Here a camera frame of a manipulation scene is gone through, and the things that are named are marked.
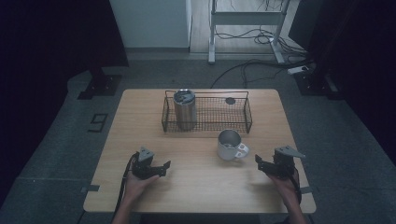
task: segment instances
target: tumbler lid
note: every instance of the tumbler lid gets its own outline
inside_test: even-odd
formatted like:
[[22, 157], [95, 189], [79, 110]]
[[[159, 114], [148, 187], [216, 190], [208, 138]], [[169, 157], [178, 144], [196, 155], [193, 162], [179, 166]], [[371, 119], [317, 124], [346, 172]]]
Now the tumbler lid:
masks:
[[195, 93], [190, 90], [179, 90], [174, 94], [174, 101], [179, 105], [191, 103], [195, 99]]

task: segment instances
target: tripod base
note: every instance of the tripod base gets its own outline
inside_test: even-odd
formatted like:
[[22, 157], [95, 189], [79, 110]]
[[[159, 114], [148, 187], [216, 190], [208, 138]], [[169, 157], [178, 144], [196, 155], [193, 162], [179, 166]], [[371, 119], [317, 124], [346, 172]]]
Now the tripod base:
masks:
[[120, 75], [106, 75], [105, 85], [98, 86], [92, 79], [85, 91], [82, 91], [79, 100], [91, 100], [93, 96], [114, 96], [121, 81]]
[[314, 81], [311, 74], [304, 73], [295, 74], [294, 79], [301, 95], [327, 96], [330, 100], [343, 100], [329, 75], [326, 75], [322, 82]]

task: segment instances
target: power strip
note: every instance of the power strip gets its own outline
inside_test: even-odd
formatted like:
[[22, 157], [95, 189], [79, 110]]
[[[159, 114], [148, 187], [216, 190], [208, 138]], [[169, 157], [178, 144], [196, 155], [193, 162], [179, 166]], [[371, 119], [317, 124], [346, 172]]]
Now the power strip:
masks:
[[288, 69], [288, 74], [294, 75], [294, 74], [304, 73], [304, 72], [308, 72], [308, 71], [309, 71], [309, 69], [307, 66], [300, 66], [300, 67]]

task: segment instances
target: metal wire basket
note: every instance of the metal wire basket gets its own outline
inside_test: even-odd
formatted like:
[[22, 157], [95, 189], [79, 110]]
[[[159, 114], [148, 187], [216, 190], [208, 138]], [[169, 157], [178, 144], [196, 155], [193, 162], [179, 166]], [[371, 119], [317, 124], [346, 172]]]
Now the metal wire basket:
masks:
[[193, 128], [187, 131], [180, 129], [177, 125], [174, 93], [175, 91], [165, 92], [162, 118], [164, 132], [201, 132], [224, 129], [234, 129], [240, 133], [250, 132], [253, 119], [248, 102], [248, 91], [196, 92], [197, 119]]

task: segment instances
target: stainless steel tumbler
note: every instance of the stainless steel tumbler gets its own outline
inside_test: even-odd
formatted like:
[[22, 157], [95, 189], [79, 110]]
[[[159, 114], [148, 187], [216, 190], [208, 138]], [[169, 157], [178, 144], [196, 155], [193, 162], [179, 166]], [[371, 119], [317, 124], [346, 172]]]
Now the stainless steel tumbler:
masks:
[[184, 131], [191, 130], [197, 123], [195, 93], [190, 90], [179, 90], [174, 94], [177, 126]]

